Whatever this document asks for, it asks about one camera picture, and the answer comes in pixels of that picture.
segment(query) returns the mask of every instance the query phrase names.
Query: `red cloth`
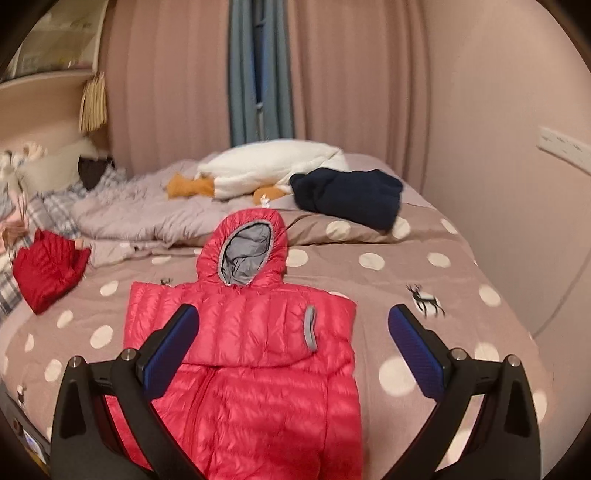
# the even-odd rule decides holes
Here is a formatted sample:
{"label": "red cloth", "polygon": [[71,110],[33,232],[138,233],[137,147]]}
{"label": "red cloth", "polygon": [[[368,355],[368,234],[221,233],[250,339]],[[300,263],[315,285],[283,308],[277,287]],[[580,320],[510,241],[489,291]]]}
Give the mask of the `red cloth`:
{"label": "red cloth", "polygon": [[[271,249],[246,286],[226,285],[226,240],[250,222],[272,229]],[[124,348],[139,348],[182,303],[199,333],[163,398],[152,404],[209,480],[360,480],[361,414],[350,340],[354,302],[283,283],[287,231],[271,209],[242,210],[217,228],[197,260],[199,280],[176,287],[134,283]],[[317,351],[304,338],[316,308]],[[131,457],[148,466],[116,399],[113,419]]]}
{"label": "red cloth", "polygon": [[12,273],[22,297],[39,315],[78,285],[89,258],[90,248],[77,250],[74,240],[37,230],[33,244],[18,251]]}

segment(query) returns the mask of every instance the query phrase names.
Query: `plaid fabric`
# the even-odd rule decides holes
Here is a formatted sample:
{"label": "plaid fabric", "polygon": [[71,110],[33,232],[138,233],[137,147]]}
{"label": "plaid fabric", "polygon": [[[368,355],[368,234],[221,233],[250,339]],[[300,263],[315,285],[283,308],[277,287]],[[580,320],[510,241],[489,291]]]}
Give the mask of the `plaid fabric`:
{"label": "plaid fabric", "polygon": [[[126,180],[125,170],[115,170],[107,167],[97,186],[92,190],[100,193],[113,188]],[[70,216],[70,208],[78,200],[89,194],[79,181],[62,192],[44,192],[34,196],[27,205],[27,217],[31,235],[19,240],[9,253],[11,261],[22,247],[30,247],[37,229],[49,230],[66,238],[80,235],[74,220]],[[16,308],[22,300],[17,281],[9,266],[0,272],[0,323]]]}

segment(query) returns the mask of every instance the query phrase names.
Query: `navy blue folded clothing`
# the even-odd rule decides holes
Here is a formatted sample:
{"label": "navy blue folded clothing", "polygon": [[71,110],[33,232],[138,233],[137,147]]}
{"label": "navy blue folded clothing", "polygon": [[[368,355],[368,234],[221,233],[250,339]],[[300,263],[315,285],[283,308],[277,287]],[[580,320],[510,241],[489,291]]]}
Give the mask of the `navy blue folded clothing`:
{"label": "navy blue folded clothing", "polygon": [[381,170],[342,172],[318,168],[290,178],[296,204],[375,230],[390,230],[400,209],[402,182]]}

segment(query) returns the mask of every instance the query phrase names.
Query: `polka dot bed sheet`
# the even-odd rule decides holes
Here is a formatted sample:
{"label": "polka dot bed sheet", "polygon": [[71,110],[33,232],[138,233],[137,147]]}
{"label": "polka dot bed sheet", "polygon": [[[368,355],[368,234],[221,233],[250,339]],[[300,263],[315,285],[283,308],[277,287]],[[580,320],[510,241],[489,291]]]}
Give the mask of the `polka dot bed sheet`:
{"label": "polka dot bed sheet", "polygon": [[[431,413],[388,333],[390,307],[405,303],[450,347],[498,361],[518,355],[528,374],[542,437],[555,409],[551,377],[514,313],[483,275],[467,242],[437,210],[403,204],[391,232],[380,233],[310,212],[281,212],[290,250],[286,282],[348,297],[358,306],[353,327],[355,378],[365,449],[365,479],[379,479],[402,455]],[[14,335],[2,362],[8,391],[33,425],[51,436],[53,410],[67,360],[112,359],[121,350],[128,293],[134,281],[196,280],[200,248],[90,267],[80,284]],[[476,420],[473,399],[442,466],[460,456]]]}

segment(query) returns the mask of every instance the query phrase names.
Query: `power strip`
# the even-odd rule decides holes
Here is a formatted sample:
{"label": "power strip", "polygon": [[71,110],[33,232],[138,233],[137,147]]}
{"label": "power strip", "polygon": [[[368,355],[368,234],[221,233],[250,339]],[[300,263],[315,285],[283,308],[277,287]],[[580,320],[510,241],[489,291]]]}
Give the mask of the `power strip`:
{"label": "power strip", "polygon": [[591,147],[549,128],[540,127],[538,148],[591,174]]}

